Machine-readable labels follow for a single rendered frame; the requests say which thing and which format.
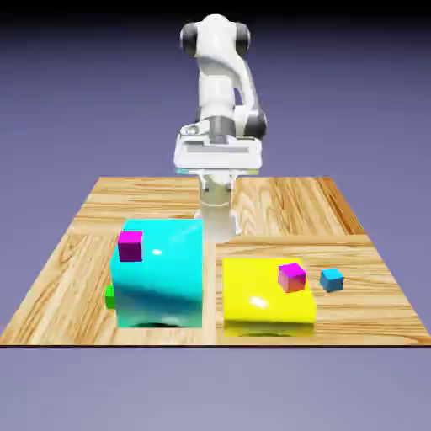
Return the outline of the small blue cube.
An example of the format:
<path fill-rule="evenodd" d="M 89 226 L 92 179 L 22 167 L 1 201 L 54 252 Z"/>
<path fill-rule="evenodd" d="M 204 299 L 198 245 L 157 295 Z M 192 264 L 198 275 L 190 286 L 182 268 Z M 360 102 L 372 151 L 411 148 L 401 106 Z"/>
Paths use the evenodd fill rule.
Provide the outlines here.
<path fill-rule="evenodd" d="M 340 291 L 343 289 L 344 277 L 336 268 L 323 269 L 320 275 L 320 286 L 326 292 Z"/>

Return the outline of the large cyan box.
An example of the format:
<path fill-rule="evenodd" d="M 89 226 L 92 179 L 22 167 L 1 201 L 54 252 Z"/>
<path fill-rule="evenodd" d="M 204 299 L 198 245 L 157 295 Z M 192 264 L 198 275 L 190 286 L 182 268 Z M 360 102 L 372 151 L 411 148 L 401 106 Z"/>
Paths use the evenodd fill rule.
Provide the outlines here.
<path fill-rule="evenodd" d="M 117 325 L 202 327 L 203 225 L 198 219 L 129 219 L 121 231 L 143 231 L 142 261 L 109 263 Z"/>

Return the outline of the small magenta cube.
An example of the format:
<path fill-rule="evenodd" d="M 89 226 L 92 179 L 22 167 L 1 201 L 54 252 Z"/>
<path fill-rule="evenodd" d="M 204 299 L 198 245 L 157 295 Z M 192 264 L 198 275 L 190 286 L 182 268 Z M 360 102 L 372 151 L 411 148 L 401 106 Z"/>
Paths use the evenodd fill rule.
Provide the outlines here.
<path fill-rule="evenodd" d="M 121 263 L 141 262 L 143 231 L 122 231 L 118 237 L 117 248 Z"/>
<path fill-rule="evenodd" d="M 286 293 L 304 290 L 306 286 L 306 271 L 298 263 L 280 265 L 278 283 Z"/>

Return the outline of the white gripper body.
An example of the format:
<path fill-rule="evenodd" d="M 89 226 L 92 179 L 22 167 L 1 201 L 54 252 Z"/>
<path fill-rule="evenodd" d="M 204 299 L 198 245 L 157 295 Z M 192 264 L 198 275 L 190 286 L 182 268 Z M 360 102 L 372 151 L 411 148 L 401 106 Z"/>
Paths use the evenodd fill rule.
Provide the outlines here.
<path fill-rule="evenodd" d="M 179 136 L 173 163 L 180 172 L 257 173 L 262 167 L 262 142 L 228 136 L 227 143 L 218 144 L 210 143 L 208 136 Z"/>

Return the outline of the large yellow box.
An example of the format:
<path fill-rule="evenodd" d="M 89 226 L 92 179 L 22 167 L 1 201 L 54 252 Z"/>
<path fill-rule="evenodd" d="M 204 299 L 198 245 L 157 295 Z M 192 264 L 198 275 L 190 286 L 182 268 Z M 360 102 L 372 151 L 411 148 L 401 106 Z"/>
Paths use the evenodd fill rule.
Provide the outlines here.
<path fill-rule="evenodd" d="M 222 260 L 223 335 L 226 337 L 304 337 L 314 332 L 317 306 L 307 281 L 304 290 L 286 293 L 279 266 L 297 258 Z"/>

